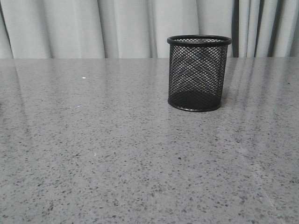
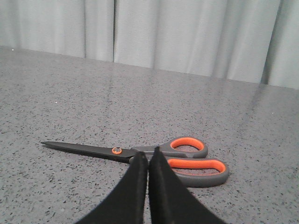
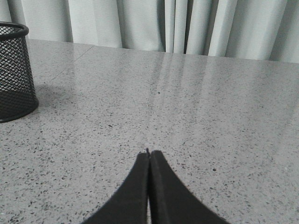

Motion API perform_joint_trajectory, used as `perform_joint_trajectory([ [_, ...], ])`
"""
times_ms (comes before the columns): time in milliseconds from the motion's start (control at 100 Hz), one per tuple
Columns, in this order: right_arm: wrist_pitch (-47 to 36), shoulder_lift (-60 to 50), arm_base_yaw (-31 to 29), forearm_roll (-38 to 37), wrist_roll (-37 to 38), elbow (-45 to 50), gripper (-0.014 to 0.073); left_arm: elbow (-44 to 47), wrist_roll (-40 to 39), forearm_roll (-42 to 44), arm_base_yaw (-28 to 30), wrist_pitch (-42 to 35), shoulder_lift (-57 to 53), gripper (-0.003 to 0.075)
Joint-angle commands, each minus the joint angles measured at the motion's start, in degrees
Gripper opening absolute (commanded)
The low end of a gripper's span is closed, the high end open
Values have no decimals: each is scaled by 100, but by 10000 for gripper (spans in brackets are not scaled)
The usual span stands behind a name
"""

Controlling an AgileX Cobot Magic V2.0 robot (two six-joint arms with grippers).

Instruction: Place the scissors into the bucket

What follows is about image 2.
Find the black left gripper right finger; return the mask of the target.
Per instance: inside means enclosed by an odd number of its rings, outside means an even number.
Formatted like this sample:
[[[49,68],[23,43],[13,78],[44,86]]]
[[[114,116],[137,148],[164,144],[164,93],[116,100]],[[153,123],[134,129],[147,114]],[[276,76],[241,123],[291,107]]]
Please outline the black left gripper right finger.
[[[223,224],[182,184],[159,147],[149,162],[149,204],[153,224]]]

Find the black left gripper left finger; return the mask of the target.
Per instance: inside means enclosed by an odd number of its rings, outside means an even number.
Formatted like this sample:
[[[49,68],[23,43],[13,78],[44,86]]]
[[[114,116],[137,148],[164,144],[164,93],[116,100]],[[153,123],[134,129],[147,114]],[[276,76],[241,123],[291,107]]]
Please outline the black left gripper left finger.
[[[78,224],[142,224],[148,160],[138,152],[110,194]]]

